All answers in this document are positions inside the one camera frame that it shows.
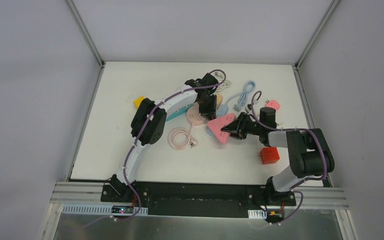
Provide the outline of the pink power strip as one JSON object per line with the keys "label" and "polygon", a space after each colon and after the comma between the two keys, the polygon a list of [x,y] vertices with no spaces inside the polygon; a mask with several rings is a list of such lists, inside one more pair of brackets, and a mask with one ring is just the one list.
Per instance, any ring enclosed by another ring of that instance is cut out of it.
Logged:
{"label": "pink power strip", "polygon": [[208,129],[214,134],[216,139],[223,145],[227,144],[230,138],[230,133],[222,131],[222,128],[233,123],[236,120],[234,113],[228,113],[216,119],[207,122]]}

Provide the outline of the beige cube adapter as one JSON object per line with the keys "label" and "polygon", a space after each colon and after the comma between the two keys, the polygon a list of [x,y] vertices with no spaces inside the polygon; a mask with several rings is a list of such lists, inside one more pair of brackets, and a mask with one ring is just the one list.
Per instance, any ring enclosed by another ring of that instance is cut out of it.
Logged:
{"label": "beige cube adapter", "polygon": [[218,109],[223,102],[223,96],[221,94],[215,94],[215,97],[216,97],[216,109]]}

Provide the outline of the red cube adapter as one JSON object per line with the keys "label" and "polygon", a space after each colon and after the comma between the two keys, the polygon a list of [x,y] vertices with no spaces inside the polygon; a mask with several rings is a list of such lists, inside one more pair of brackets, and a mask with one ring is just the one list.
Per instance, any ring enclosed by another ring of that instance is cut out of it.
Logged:
{"label": "red cube adapter", "polygon": [[280,155],[276,147],[264,147],[259,152],[259,157],[263,165],[275,164],[280,160]]}

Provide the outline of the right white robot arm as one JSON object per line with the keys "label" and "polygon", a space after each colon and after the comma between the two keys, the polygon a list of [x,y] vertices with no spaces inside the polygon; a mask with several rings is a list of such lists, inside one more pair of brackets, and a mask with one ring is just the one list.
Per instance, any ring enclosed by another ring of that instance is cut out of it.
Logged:
{"label": "right white robot arm", "polygon": [[322,181],[335,168],[335,160],[320,128],[280,129],[276,123],[276,109],[262,107],[259,115],[254,110],[255,100],[262,95],[257,91],[249,105],[250,112],[242,112],[221,130],[239,140],[248,135],[258,136],[265,148],[285,148],[289,165],[279,174],[267,179],[259,198],[276,205],[292,190],[306,181]]}

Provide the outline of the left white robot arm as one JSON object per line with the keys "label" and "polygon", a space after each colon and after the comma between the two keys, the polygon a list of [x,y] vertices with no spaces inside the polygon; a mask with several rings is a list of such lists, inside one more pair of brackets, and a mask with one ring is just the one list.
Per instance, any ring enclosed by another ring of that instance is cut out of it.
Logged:
{"label": "left white robot arm", "polygon": [[226,81],[226,73],[221,69],[214,69],[202,78],[187,80],[174,93],[160,100],[142,100],[130,124],[130,148],[118,171],[108,182],[108,195],[113,195],[123,203],[138,195],[132,183],[136,180],[141,154],[161,138],[167,116],[187,105],[197,103],[198,111],[205,119],[216,118],[215,92],[221,85],[214,75],[216,72],[223,75],[223,82]]}

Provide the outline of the small pink adapter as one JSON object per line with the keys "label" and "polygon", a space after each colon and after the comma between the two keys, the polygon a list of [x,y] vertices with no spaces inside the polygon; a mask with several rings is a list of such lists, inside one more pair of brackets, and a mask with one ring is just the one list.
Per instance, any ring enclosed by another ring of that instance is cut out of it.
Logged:
{"label": "small pink adapter", "polygon": [[267,100],[265,107],[275,109],[276,111],[280,110],[281,105],[276,100]]}

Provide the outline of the light blue power strip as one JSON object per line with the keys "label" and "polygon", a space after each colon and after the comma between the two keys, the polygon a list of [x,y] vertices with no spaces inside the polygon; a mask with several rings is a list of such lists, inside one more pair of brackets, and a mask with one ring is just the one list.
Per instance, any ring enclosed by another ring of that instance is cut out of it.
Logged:
{"label": "light blue power strip", "polygon": [[[226,104],[221,104],[215,113],[216,118],[220,118],[222,116],[225,116],[228,113],[228,111],[229,111],[229,106]],[[212,132],[212,130],[208,126],[206,128],[206,132],[210,136],[214,136],[214,133]]]}

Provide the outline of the teal power strip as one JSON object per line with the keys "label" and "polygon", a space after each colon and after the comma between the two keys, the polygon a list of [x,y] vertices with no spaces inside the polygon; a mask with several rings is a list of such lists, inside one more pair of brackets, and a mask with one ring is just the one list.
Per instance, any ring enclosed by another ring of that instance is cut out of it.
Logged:
{"label": "teal power strip", "polygon": [[194,104],[191,103],[191,104],[188,104],[188,105],[186,105],[186,106],[183,106],[183,107],[181,107],[181,108],[179,108],[179,109],[177,109],[177,110],[174,110],[174,108],[171,108],[171,109],[170,109],[171,112],[170,112],[170,114],[167,114],[167,117],[166,117],[166,120],[165,120],[165,121],[166,121],[166,122],[171,121],[171,120],[173,120],[173,119],[175,119],[175,118],[177,118],[177,117],[179,117],[179,116],[181,116],[181,115],[187,113],[188,109],[191,108],[193,105],[194,105]]}

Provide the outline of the yellow cube adapter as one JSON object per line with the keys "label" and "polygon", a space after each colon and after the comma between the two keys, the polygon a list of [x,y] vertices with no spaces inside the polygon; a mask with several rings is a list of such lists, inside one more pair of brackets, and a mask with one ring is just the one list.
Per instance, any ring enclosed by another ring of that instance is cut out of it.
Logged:
{"label": "yellow cube adapter", "polygon": [[140,105],[141,105],[141,103],[142,103],[142,101],[145,99],[145,97],[144,96],[140,96],[140,97],[138,97],[137,99],[135,99],[134,101],[133,101],[133,105],[134,105],[134,107],[136,108],[136,109],[138,109],[139,107],[140,107]]}

